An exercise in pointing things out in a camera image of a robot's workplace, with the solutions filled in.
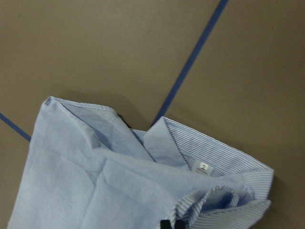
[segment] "black object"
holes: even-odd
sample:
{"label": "black object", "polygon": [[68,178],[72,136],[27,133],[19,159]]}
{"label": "black object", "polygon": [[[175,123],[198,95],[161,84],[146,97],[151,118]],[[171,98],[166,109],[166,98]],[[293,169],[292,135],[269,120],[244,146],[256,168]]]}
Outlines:
{"label": "black object", "polygon": [[[167,220],[160,221],[160,228],[161,229],[173,229],[171,226],[171,222]],[[185,223],[183,220],[177,220],[175,222],[175,229],[185,229]]]}

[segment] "brown surface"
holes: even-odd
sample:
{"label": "brown surface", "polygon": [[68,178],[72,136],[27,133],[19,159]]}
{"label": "brown surface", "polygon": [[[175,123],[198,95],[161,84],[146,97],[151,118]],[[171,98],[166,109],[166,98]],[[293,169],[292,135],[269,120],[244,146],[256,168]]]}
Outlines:
{"label": "brown surface", "polygon": [[[53,95],[111,106],[146,130],[218,1],[0,2],[0,112],[31,134]],[[305,228],[305,2],[235,1],[167,116],[275,169],[254,228]],[[0,124],[0,228],[28,143]]]}

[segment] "shirt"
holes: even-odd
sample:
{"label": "shirt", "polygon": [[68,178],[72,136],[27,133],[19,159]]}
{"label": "shirt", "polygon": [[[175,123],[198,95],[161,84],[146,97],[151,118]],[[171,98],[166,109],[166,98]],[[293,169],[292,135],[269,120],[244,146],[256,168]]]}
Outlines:
{"label": "shirt", "polygon": [[273,174],[169,118],[145,132],[109,107],[49,97],[8,229],[245,229],[270,206]]}

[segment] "size tag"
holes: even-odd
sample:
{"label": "size tag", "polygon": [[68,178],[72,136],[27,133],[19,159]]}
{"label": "size tag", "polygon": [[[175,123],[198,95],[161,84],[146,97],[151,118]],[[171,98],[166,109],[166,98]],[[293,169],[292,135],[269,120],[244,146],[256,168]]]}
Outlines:
{"label": "size tag", "polygon": [[195,163],[192,167],[192,170],[197,172],[197,173],[204,174],[204,175],[211,175],[214,168],[212,166],[208,165],[205,162],[195,160]]}

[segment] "dark blue stripe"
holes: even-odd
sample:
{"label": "dark blue stripe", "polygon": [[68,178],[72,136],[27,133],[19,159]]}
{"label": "dark blue stripe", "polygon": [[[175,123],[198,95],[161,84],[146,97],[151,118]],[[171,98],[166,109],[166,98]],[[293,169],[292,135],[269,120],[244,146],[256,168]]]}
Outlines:
{"label": "dark blue stripe", "polygon": [[208,22],[207,26],[205,27],[201,37],[199,38],[199,41],[197,42],[196,46],[194,47],[191,55],[189,56],[189,59],[187,60],[183,69],[181,70],[176,82],[174,83],[174,85],[173,85],[171,91],[169,92],[169,94],[167,95],[162,107],[159,110],[159,113],[155,117],[152,124],[155,124],[155,122],[157,122],[161,116],[164,116],[167,109],[171,105],[171,103],[172,103],[175,95],[177,94],[181,84],[185,80],[189,70],[191,69],[191,67],[192,67],[192,65],[193,65],[193,63],[196,59],[196,57],[198,56],[198,54],[199,54],[200,50],[202,49],[204,43],[206,42],[207,38],[209,37],[214,25],[216,24],[217,20],[219,19],[220,15],[221,15],[222,11],[224,10],[228,1],[229,0],[221,0],[219,2],[219,4],[218,4],[217,8],[215,9],[210,21]]}
{"label": "dark blue stripe", "polygon": [[0,119],[3,120],[7,125],[9,125],[14,131],[24,137],[27,141],[31,141],[31,136],[21,130],[18,126],[16,126],[10,119],[5,117],[2,113],[0,113]]}

